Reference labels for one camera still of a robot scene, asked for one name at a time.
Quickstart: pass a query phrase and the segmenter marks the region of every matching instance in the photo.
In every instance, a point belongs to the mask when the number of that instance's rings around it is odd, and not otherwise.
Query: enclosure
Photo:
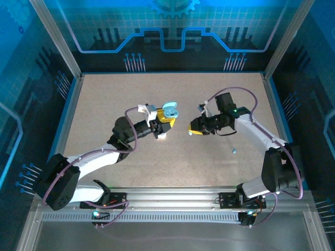
[[[333,0],[0,6],[3,250],[332,250]],[[303,160],[302,200],[281,193],[275,204],[267,196],[259,221],[276,207],[274,214],[255,229],[220,218],[215,199],[258,177],[262,154],[242,134],[187,131],[199,104],[234,86],[256,95],[257,121],[298,144]],[[253,108],[250,94],[230,92],[238,107]],[[96,230],[92,210],[77,202],[59,211],[42,206],[32,187],[50,157],[99,148],[125,110],[169,101],[177,102],[179,116],[165,139],[139,139],[124,161],[82,179],[127,194],[119,222]],[[208,107],[218,113],[215,102]]]

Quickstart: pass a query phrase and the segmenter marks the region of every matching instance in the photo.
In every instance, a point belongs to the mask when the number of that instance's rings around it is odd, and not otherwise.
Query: gear graphic
[[[30,16],[29,0],[3,0],[2,5],[7,7],[10,16],[19,26],[24,26]]]
[[[195,10],[195,5],[200,4],[200,0],[147,0],[147,3],[157,15],[181,18],[183,14],[188,15],[191,10]]]

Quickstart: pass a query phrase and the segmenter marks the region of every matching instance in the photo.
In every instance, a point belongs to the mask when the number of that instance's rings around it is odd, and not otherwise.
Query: black cable
[[[215,129],[215,133],[219,136],[230,136],[230,135],[233,135],[233,134],[237,133],[237,131],[231,132],[231,133],[226,133],[226,134],[219,134],[218,129]]]

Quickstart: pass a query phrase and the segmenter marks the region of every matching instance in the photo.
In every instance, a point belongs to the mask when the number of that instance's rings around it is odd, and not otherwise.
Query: metal frame
[[[45,29],[50,35],[58,51],[62,55],[65,63],[68,65],[71,73],[77,80],[79,80],[82,75],[82,72],[74,56],[72,55],[72,52],[70,48],[68,47],[65,39],[63,38],[63,35],[61,31],[59,30],[56,22],[53,20],[52,15],[49,12],[46,4],[44,3],[43,0],[30,0],[30,3],[35,9],[37,15],[42,21]]]
[[[66,111],[64,111],[66,112],[66,115],[64,118],[64,124],[60,129],[61,131],[59,140],[55,141],[56,143],[54,153],[62,153],[65,149],[75,107],[79,99],[79,94],[83,83],[82,73],[43,0],[30,0],[30,2],[36,10],[50,37],[60,51],[66,64],[70,68],[72,74],[77,79],[73,95],[69,101],[69,107]],[[287,141],[288,135],[286,134],[282,117],[276,103],[275,94],[270,83],[270,77],[278,66],[281,58],[283,57],[285,51],[287,50],[295,33],[299,29],[313,3],[314,0],[304,0],[301,3],[266,68],[266,75],[263,77],[264,87],[269,97],[270,106],[278,127],[278,132],[280,137]],[[112,191],[127,193],[127,200],[130,201],[130,206],[126,212],[129,215],[155,215],[157,213],[165,213],[166,215],[187,215],[200,213],[202,215],[209,215],[210,218],[213,215],[233,215],[234,213],[239,212],[239,210],[222,210],[218,204],[214,203],[214,199],[218,197],[219,192],[233,192],[235,189],[235,187],[138,187],[114,188]],[[276,212],[303,212],[306,220],[307,230],[314,249],[330,250],[329,243],[322,228],[322,224],[318,216],[311,192],[305,191],[304,198],[299,201],[283,194],[280,194],[278,198],[279,202],[276,207]],[[267,209],[263,211],[271,211],[273,204],[274,198],[272,198],[272,196],[267,197],[268,206]],[[110,215],[113,216],[117,215],[120,210],[110,209],[104,211],[110,212]],[[35,196],[17,250],[27,251],[34,248],[35,240],[38,237],[42,221],[91,221],[91,219],[88,218],[88,215],[91,215],[91,213],[91,210],[79,209],[79,203],[73,203],[60,211],[52,211],[49,207],[42,207],[41,199]],[[135,222],[133,218],[127,216],[125,216],[125,220],[128,222]]]
[[[243,210],[220,209],[214,200],[219,192],[232,192],[235,187],[136,187],[113,188],[112,192],[126,192],[129,209],[120,219],[121,222],[216,222],[238,224],[237,213]],[[302,200],[295,200],[283,193],[278,195],[276,212],[303,212],[312,245],[315,250],[327,249],[329,244],[310,191],[305,191]],[[270,212],[274,197],[266,198]],[[100,212],[110,214],[112,220],[120,209],[106,209]],[[35,197],[18,245],[19,251],[33,250],[38,238],[41,222],[91,222],[93,210],[79,208],[79,203],[72,203],[62,210],[53,211],[41,205],[41,199]]]
[[[318,212],[305,211],[304,218],[314,250],[331,251],[325,230]]]
[[[70,134],[71,124],[73,121],[83,82],[84,75],[81,76],[79,80],[76,81],[76,83],[73,83],[71,86],[69,97],[66,100],[61,120],[57,128],[56,136],[52,143],[49,158],[56,153],[64,153],[65,151],[66,142],[68,141],[68,137]]]
[[[278,44],[275,52],[273,53],[272,58],[270,59],[265,72],[265,79],[269,80],[272,74],[274,73],[275,69],[277,68],[279,62],[281,61],[282,57],[284,56],[288,46],[294,39],[295,35],[298,32],[298,29],[302,25],[305,17],[307,16],[310,8],[312,7],[315,0],[303,0],[302,3],[299,5],[296,13],[294,14],[291,22],[289,23],[281,41]]]

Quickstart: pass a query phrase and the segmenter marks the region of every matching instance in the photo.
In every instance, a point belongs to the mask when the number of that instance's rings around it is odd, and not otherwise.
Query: blue panel
[[[315,1],[273,74],[308,187],[335,200],[335,1]]]
[[[242,71],[263,71],[300,1],[46,3],[83,71],[129,72],[125,53],[145,52],[146,71],[156,72],[223,70],[230,52],[250,53]],[[170,53],[188,60],[175,64]]]

